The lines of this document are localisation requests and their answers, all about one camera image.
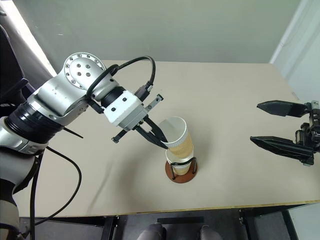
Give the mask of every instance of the floor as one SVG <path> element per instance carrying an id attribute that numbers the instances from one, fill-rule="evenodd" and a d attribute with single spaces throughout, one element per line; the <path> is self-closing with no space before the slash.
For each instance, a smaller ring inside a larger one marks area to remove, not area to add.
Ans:
<path id="1" fill-rule="evenodd" d="M 246 228 L 239 220 L 239 210 L 199 210 L 120 216 L 114 240 L 136 240 L 149 224 L 160 218 L 198 217 L 196 223 L 164 224 L 167 240 L 195 240 L 202 225 L 209 225 L 220 233 L 224 240 L 248 240 Z M 23 231 L 28 218 L 20 219 Z M 281 213 L 272 213 L 255 219 L 260 240 L 290 240 Z M 48 221 L 36 226 L 38 240 L 100 240 L 103 229 L 93 225 L 70 224 Z"/>

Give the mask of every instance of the tabletop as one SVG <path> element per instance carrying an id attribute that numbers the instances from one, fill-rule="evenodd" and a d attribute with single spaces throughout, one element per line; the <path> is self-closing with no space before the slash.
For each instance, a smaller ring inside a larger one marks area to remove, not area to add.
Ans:
<path id="1" fill-rule="evenodd" d="M 104 61 L 106 66 L 122 61 Z M 148 62 L 119 71 L 114 78 L 135 92 L 150 77 Z M 170 116 L 185 119 L 198 160 L 193 180 L 178 184 L 166 175 L 165 150 L 136 131 L 119 143 L 121 130 L 103 114 L 88 109 L 68 128 L 80 139 L 59 132 L 49 146 L 74 160 L 82 184 L 59 216 L 108 216 L 129 213 L 260 207 L 320 202 L 320 154 L 313 166 L 275 155 L 250 136 L 293 140 L 302 118 L 270 115 L 256 106 L 270 100 L 299 102 L 271 64 L 157 62 L 154 87 L 164 100 L 149 113 L 156 123 Z M 45 151 L 38 178 L 35 214 L 46 217 L 72 195 L 76 169 Z M 29 186 L 14 195 L 20 216 L 29 216 Z"/>

